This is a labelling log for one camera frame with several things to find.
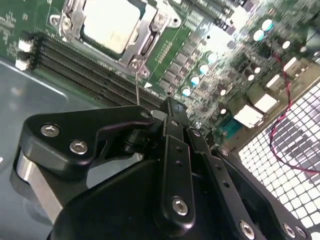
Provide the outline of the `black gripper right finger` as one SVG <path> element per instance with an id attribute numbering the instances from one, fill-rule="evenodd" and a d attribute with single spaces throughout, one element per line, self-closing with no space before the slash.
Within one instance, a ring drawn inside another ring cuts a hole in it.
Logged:
<path id="1" fill-rule="evenodd" d="M 190 142 L 225 240 L 310 240 L 311 233 L 227 149 L 210 150 L 205 138 L 189 124 L 186 107 L 177 116 Z"/>

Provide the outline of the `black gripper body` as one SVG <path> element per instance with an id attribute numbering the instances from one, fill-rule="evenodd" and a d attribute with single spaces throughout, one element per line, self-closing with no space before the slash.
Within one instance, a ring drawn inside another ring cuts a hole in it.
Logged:
<path id="1" fill-rule="evenodd" d="M 170 240 L 157 226 L 158 163 L 135 163 L 72 199 L 60 212 L 51 240 Z M 192 177 L 195 224 L 181 240 L 233 240 L 220 208 L 210 206 L 204 181 Z"/>

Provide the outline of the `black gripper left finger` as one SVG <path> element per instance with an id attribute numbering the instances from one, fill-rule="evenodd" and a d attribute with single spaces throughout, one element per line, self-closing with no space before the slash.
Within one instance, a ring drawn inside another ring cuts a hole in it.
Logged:
<path id="1" fill-rule="evenodd" d="M 170 237 L 185 235 L 196 210 L 190 148 L 180 102 L 159 111 L 139 105 L 37 114 L 23 123 L 14 169 L 56 222 L 78 195 L 138 163 L 158 163 L 154 220 Z"/>

